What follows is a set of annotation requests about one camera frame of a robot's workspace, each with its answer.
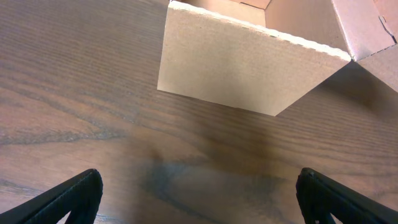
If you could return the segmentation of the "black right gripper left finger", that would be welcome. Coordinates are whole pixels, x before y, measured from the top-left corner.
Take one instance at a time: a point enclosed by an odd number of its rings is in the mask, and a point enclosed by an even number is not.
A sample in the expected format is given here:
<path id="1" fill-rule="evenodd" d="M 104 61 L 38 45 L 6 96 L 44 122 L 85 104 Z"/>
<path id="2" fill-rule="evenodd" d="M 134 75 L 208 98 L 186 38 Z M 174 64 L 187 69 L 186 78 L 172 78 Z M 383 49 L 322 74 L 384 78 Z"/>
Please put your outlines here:
<path id="1" fill-rule="evenodd" d="M 103 195 L 103 181 L 96 169 L 88 169 L 1 214 L 1 223 L 93 223 Z"/>

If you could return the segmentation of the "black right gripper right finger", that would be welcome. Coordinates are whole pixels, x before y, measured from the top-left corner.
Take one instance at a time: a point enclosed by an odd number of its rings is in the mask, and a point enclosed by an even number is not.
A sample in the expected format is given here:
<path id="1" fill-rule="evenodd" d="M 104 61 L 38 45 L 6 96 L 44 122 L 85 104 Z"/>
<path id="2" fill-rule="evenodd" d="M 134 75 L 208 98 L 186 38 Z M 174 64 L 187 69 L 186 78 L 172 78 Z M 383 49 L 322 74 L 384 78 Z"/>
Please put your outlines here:
<path id="1" fill-rule="evenodd" d="M 309 168 L 301 170 L 296 197 L 306 224 L 342 223 L 396 224 L 397 211 Z"/>

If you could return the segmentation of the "brown cardboard box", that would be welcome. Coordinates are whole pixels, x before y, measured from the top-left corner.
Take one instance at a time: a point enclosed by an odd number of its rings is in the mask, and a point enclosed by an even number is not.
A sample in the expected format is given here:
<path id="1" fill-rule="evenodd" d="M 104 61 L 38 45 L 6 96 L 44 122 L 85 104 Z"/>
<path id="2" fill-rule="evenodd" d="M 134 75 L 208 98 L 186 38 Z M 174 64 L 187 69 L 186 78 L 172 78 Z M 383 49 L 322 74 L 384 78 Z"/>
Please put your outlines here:
<path id="1" fill-rule="evenodd" d="M 396 0 L 170 1 L 157 87 L 275 116 L 350 63 L 397 88 Z"/>

